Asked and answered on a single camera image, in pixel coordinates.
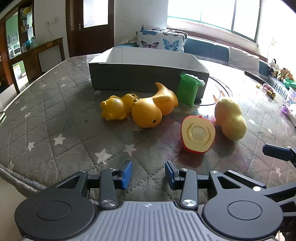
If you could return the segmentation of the large orange rubber duck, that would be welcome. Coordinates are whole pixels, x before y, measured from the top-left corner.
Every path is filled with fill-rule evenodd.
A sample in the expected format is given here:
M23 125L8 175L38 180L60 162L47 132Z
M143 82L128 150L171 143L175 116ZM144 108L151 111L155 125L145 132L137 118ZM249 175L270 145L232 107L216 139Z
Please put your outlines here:
M132 119L141 128L154 128L179 104L173 91L159 82L155 84L158 88L155 95L136 99L133 103Z

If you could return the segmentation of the red half apple toy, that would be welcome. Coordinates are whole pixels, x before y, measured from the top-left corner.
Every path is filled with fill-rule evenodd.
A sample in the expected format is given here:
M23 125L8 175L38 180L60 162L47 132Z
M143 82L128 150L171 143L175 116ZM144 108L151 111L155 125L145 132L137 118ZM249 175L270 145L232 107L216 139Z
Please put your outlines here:
M181 124L183 147L195 154L207 152L214 142L215 134L215 126L202 116L189 115Z

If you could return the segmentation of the stuffed animal pile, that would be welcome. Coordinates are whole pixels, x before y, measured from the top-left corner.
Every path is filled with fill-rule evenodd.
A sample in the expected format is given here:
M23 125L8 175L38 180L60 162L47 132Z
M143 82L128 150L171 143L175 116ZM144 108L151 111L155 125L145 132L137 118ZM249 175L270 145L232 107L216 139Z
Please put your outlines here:
M271 74L277 78L280 82L283 82L285 79L295 80L292 73L287 68L280 69L279 65L276 63L275 59L269 63Z

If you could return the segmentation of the small yellow bear toy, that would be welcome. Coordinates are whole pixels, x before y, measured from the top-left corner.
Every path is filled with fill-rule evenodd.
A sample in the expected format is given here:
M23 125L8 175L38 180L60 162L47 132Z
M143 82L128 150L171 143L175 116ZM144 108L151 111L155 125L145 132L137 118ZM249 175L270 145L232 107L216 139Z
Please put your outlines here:
M122 121L132 112L134 101L138 99L139 97L134 93L128 93L123 97L112 95L107 100L101 102L101 117L107 121Z

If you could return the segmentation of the dark wooden door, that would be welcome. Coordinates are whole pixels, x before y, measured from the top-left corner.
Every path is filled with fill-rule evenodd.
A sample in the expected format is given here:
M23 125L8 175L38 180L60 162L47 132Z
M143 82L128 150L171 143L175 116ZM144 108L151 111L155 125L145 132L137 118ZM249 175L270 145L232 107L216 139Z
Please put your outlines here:
M102 53L114 46L114 1L66 1L71 57Z

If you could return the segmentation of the dark wooden cabinet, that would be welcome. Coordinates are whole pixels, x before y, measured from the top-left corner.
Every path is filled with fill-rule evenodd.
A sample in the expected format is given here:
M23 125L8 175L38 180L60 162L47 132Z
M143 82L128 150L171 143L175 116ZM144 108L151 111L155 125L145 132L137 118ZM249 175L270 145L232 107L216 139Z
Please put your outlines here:
M27 34L29 28L28 25L23 26L23 21L27 19L29 14L34 13L34 3L34 1L20 1L1 19L1 81L3 81L4 85L7 87L13 85L17 94L20 93L20 89L13 69L16 63L23 62L28 82L32 83L42 75L39 60L40 53L58 46L61 60L65 60L63 38L53 39L43 44L34 44L33 46L26 45L26 42L29 40ZM12 18L14 14L17 15L16 28L19 51L16 56L11 57L9 44L7 42L9 35L6 32L6 22L8 19Z

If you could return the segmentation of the green plastic toy cup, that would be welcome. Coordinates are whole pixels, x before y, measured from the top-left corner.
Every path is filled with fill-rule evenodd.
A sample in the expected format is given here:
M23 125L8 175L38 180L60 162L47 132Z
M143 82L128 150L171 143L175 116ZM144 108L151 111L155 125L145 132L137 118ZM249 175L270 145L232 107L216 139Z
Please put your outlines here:
M205 82L198 77L187 73L181 73L180 83L176 94L178 101L192 108L195 105L198 88L203 87L204 85Z

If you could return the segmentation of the blue sofa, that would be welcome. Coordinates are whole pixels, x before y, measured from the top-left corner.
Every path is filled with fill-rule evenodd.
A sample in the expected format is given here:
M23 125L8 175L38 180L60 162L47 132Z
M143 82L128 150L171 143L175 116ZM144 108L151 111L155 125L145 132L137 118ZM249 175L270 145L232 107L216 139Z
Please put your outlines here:
M136 47L136 43L119 44L118 47ZM199 59L228 65L229 46L200 38L188 38L184 48L185 53L193 54ZM269 65L259 59L259 74L268 76Z

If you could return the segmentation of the small toy car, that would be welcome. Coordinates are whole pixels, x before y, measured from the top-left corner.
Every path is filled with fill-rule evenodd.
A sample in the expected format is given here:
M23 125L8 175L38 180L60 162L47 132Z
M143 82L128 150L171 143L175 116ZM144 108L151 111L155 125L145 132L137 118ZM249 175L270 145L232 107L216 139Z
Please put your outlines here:
M267 83L264 83L263 84L263 92L269 96L270 98L274 99L275 98L275 92L273 90L273 88L267 84Z

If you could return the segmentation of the black remote control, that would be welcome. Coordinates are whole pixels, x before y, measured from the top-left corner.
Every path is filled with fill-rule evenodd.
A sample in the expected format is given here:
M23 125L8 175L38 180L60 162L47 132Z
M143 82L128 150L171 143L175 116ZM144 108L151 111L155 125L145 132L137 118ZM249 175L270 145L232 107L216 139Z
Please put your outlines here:
M258 75L255 75L253 73L250 73L248 71L245 71L244 74L248 77L250 77L251 79L255 80L256 82L258 82L261 85L267 84L267 82L265 80L263 80L261 77L259 77Z

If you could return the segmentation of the green plastic bowl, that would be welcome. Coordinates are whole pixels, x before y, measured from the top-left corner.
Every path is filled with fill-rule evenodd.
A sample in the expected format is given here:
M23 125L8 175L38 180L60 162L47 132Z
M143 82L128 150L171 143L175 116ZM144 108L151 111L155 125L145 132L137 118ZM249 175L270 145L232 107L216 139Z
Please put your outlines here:
M296 89L296 82L294 80L284 79L283 83L287 89L289 88Z

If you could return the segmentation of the grey folded blanket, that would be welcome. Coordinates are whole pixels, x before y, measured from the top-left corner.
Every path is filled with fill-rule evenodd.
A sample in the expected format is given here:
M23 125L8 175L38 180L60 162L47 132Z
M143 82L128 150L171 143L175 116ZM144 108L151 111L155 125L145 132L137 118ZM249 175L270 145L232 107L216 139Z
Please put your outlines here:
M229 47L228 66L259 75L259 57L234 47Z

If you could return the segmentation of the butterfly print pillow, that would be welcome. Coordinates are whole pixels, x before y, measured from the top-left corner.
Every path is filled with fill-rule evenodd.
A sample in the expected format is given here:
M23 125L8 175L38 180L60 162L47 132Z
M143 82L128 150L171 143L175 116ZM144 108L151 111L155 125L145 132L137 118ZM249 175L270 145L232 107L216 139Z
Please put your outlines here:
M188 34L182 31L162 30L142 25L136 33L137 47L184 52Z

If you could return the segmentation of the yellow plush duck toy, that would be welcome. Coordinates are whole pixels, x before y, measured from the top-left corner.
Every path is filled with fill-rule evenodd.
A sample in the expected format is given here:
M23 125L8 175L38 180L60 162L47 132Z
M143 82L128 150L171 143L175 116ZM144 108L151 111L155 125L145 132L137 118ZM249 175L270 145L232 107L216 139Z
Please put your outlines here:
M244 137L247 123L242 116L240 106L230 98L223 97L215 105L215 123L221 127L222 133L232 141Z

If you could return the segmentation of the grey white cardboard box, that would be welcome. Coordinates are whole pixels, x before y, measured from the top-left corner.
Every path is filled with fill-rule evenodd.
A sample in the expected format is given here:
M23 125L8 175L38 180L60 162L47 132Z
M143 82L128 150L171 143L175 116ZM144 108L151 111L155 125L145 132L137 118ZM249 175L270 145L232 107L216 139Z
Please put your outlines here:
M140 47L113 47L89 63L92 87L99 90L156 92L156 82L176 92L180 74L204 82L209 72L192 54Z

